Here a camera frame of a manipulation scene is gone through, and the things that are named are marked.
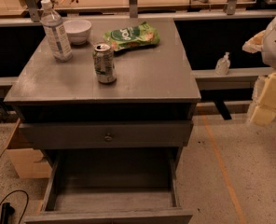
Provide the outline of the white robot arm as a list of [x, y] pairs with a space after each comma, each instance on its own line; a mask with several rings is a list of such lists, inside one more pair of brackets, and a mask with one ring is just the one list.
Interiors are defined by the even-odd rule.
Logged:
[[265, 126], [276, 118], [276, 17], [265, 30], [246, 41], [242, 49], [249, 53], [260, 51], [263, 63], [274, 69], [266, 77], [257, 79], [248, 110], [250, 122]]

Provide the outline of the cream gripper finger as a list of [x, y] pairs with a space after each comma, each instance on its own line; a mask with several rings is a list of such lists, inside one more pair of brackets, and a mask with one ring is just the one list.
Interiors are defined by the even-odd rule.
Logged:
[[252, 103], [248, 109], [248, 120], [265, 126], [276, 118], [276, 72], [267, 77], [259, 76], [255, 82]]
[[246, 41], [242, 49], [248, 53], [257, 53], [262, 51], [263, 47], [263, 37], [265, 35], [265, 30], [257, 33], [252, 38], [250, 38], [248, 41]]

